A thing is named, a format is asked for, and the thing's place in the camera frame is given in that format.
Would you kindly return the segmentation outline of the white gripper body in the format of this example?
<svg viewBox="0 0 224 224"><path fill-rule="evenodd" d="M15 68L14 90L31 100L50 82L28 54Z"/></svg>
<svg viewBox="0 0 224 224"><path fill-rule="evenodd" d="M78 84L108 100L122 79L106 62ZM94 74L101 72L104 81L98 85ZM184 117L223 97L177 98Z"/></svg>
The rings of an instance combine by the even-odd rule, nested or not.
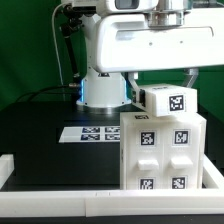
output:
<svg viewBox="0 0 224 224"><path fill-rule="evenodd" d="M143 14L97 22L92 66L101 73L224 65L224 8L197 8L175 28L149 26Z"/></svg>

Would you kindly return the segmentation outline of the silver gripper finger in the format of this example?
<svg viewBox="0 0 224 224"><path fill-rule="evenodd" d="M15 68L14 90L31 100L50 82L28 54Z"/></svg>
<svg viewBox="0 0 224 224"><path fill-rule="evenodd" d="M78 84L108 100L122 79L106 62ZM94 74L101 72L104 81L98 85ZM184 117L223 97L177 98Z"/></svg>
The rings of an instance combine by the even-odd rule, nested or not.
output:
<svg viewBox="0 0 224 224"><path fill-rule="evenodd" d="M137 75L137 72L128 73L128 81L132 87L133 102L138 106L145 106L145 91L137 85L135 81Z"/></svg>
<svg viewBox="0 0 224 224"><path fill-rule="evenodd" d="M199 75L198 68L187 68L185 70L185 80L183 81L183 86L191 88L194 85L198 75Z"/></svg>

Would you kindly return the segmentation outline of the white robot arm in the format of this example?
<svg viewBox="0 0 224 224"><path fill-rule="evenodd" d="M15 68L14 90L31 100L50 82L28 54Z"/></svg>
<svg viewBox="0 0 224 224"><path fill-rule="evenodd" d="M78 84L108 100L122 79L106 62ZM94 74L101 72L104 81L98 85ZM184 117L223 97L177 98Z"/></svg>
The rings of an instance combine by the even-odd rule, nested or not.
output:
<svg viewBox="0 0 224 224"><path fill-rule="evenodd" d="M224 64L224 6L191 0L61 0L97 17L91 63L101 73Z"/></svg>

